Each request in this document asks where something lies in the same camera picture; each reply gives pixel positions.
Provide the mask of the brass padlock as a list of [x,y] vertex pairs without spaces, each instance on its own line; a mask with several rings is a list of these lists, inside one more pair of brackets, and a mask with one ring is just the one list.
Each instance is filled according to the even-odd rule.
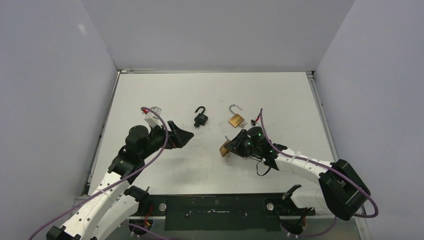
[[232,125],[234,128],[239,128],[239,124],[245,121],[245,119],[240,114],[233,111],[233,108],[237,108],[241,111],[243,110],[243,108],[237,104],[231,104],[228,107],[229,111],[232,113],[232,117],[228,120],[229,124]]
[[223,157],[223,158],[228,158],[228,156],[229,156],[229,154],[230,154],[230,150],[228,150],[226,147],[225,147],[225,145],[226,144],[228,144],[228,143],[230,143],[231,141],[229,140],[229,138],[227,137],[227,136],[225,136],[225,142],[221,145],[221,147],[219,148],[219,152],[220,152],[220,155]]

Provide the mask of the black padlock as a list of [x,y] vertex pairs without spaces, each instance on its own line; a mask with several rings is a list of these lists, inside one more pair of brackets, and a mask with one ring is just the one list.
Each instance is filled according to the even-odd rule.
[[194,118],[194,127],[199,128],[200,126],[205,126],[205,124],[208,121],[208,116],[206,116],[204,113],[206,111],[206,108],[204,106],[199,106],[195,113],[197,113],[197,116]]

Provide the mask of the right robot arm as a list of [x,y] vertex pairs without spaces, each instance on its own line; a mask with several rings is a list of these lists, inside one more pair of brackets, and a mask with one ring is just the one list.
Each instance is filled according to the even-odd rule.
[[229,153],[258,160],[268,168],[297,175],[317,188],[297,186],[284,194],[282,207],[290,215],[304,208],[329,210],[348,221],[371,198],[371,192],[349,162],[322,161],[295,152],[285,145],[272,143],[260,126],[241,130],[221,147],[222,156]]

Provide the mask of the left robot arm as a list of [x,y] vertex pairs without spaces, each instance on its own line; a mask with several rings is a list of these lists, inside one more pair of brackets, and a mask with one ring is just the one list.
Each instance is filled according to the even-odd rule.
[[88,198],[61,227],[51,227],[46,239],[104,240],[127,217],[144,215],[149,210],[149,194],[133,182],[147,166],[145,159],[165,149],[181,149],[194,137],[194,133],[180,129],[171,120],[168,126],[132,127],[93,198]]

